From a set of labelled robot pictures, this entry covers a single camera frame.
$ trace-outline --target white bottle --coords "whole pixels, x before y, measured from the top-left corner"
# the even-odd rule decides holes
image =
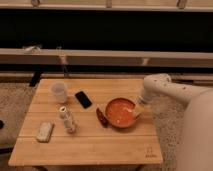
[[[65,106],[62,106],[59,109],[59,113],[67,132],[74,133],[76,130],[76,124],[70,111]]]

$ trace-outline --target floor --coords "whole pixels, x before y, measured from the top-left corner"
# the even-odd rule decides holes
[[[24,116],[28,110],[36,88],[26,81],[0,80],[0,119],[5,122],[0,130],[0,148],[13,146]],[[162,165],[147,165],[143,171],[173,171],[179,145],[184,107],[169,97],[158,95],[151,102],[164,162]],[[1,171],[33,171],[32,167],[9,167],[9,155],[0,156]],[[131,171],[137,166],[48,166],[48,170],[75,171]]]

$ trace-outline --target clear plastic cup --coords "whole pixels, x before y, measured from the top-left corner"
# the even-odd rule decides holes
[[[51,93],[58,103],[66,103],[68,100],[67,87],[63,82],[56,82],[50,88]]]

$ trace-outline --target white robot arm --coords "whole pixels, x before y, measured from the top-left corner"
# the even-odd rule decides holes
[[[212,171],[213,89],[172,83],[168,74],[146,76],[143,85],[143,102],[148,103],[153,93],[162,93],[188,105],[176,171]]]

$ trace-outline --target smartphone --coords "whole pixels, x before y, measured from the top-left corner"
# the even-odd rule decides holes
[[[92,102],[83,91],[76,93],[75,97],[78,99],[78,101],[80,102],[80,104],[83,106],[84,109],[92,105]]]

